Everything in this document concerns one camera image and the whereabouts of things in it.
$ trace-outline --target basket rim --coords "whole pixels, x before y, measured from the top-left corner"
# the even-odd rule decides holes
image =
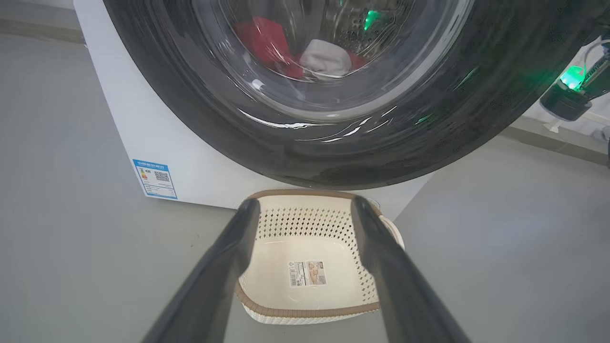
[[[342,198],[342,199],[353,199],[357,197],[356,194],[335,192],[332,190],[310,190],[310,189],[271,189],[263,190],[261,192],[254,193],[248,197],[248,199],[258,199],[263,197],[270,197],[273,195],[309,195],[315,197],[331,197],[331,198]],[[381,216],[381,211],[371,206],[377,216]],[[319,318],[319,317],[338,317],[348,316],[351,314],[362,314],[365,312],[375,311],[379,309],[379,302],[368,303],[364,305],[350,306],[344,308],[335,309],[278,309],[268,308],[261,306],[249,296],[246,295],[242,289],[242,285],[239,284],[239,280],[235,283],[235,294],[242,304],[250,310],[268,317],[288,317],[288,318]]]

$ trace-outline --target white cable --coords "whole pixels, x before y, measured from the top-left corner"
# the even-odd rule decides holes
[[[593,44],[592,46],[589,47],[589,49],[587,49],[587,52],[584,53],[584,58],[583,58],[583,76],[587,75],[587,57],[589,56],[589,53],[591,52],[591,50],[593,50],[594,47],[600,46],[600,45],[605,44],[605,43],[610,43],[610,39],[604,39],[604,40],[601,40],[601,41]]]

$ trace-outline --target empty basket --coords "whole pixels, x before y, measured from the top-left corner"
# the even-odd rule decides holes
[[[361,265],[349,193],[268,190],[251,196],[260,219],[250,265],[235,293],[267,324],[313,324],[379,309],[375,281]],[[404,248],[394,224],[376,210]]]

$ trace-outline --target washing machine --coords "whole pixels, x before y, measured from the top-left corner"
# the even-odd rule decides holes
[[[354,192],[394,219],[519,117],[603,1],[75,0],[146,196]]]

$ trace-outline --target label sticker on basket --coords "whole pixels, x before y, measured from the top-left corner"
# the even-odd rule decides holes
[[[309,287],[326,284],[322,261],[288,262],[290,287]]]

